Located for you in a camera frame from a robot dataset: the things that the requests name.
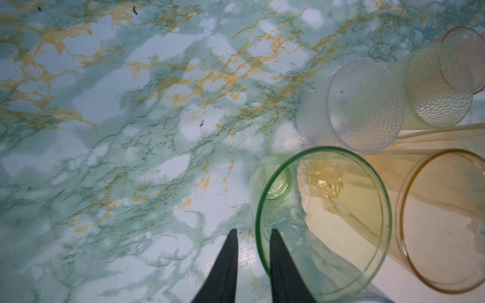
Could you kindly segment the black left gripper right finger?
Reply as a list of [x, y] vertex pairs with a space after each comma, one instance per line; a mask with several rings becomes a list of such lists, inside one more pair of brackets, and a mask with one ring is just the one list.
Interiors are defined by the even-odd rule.
[[277, 229], [270, 236], [270, 281], [273, 302], [316, 302]]

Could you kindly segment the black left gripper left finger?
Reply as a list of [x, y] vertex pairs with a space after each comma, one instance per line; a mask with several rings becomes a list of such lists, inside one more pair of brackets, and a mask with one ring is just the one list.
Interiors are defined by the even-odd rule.
[[192, 302], [235, 302], [238, 252], [237, 229], [232, 229]]

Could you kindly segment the green clear glass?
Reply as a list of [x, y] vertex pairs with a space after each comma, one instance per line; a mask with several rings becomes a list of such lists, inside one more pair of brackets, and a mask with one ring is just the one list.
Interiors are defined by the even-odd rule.
[[365, 159], [334, 146], [267, 155], [252, 165], [249, 188], [265, 270], [278, 230], [317, 302], [344, 302], [373, 281], [389, 251], [392, 211]]

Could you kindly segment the frosted pink glass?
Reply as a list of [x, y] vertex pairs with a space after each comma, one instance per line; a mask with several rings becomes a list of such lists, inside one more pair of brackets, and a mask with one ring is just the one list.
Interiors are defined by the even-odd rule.
[[460, 26], [449, 30], [433, 42], [442, 43], [457, 51], [471, 71], [474, 94], [484, 90], [484, 33]]

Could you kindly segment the yellow glass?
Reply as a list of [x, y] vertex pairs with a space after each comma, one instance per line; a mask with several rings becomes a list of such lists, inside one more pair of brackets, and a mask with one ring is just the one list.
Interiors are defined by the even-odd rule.
[[484, 158], [484, 136], [484, 123], [457, 126], [449, 130], [419, 131], [398, 136], [385, 151], [458, 148]]
[[381, 151], [365, 160], [389, 194], [390, 256], [437, 292], [484, 284], [484, 159], [446, 148]]

